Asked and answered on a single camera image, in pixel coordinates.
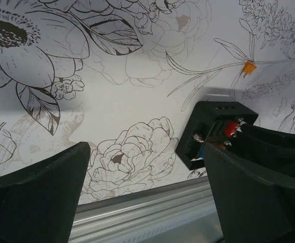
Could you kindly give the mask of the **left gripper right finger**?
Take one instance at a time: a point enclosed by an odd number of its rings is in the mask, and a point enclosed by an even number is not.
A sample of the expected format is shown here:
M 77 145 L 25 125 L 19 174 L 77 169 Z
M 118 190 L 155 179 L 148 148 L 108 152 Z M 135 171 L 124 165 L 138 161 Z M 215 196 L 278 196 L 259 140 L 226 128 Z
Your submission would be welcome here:
M 205 145 L 225 242 L 295 242 L 295 178 Z

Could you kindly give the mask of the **orange blade fuse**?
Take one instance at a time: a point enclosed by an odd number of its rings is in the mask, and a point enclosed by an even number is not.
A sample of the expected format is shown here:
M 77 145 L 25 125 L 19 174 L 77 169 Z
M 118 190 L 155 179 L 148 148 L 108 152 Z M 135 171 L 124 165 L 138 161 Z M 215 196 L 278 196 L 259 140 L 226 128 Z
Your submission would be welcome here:
M 241 70 L 241 74 L 243 77 L 246 77 L 247 75 L 251 75 L 254 70 L 256 69 L 256 65 L 252 62 L 246 62 Z

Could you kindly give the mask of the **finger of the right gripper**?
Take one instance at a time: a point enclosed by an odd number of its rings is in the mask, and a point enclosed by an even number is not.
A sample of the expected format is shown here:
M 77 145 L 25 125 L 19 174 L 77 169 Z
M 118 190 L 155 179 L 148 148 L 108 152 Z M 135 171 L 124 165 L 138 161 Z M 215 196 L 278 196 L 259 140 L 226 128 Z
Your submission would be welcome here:
M 235 135 L 235 154 L 295 178 L 295 134 L 243 124 Z

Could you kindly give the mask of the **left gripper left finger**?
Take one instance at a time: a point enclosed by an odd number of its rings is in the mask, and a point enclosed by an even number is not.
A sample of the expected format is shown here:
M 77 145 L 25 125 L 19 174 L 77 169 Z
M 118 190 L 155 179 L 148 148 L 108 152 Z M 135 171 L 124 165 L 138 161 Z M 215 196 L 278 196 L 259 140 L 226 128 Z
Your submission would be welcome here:
M 87 142 L 0 177 L 0 242 L 68 242 L 90 159 Z

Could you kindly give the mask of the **black fuse box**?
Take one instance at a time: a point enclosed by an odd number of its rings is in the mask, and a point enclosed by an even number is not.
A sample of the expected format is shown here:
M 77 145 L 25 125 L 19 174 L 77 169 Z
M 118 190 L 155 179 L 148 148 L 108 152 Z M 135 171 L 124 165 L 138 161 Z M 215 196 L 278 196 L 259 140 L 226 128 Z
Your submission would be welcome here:
M 258 114 L 239 102 L 199 101 L 176 147 L 176 155 L 188 170 L 205 167 L 205 145 L 225 147 L 245 121 L 253 124 Z

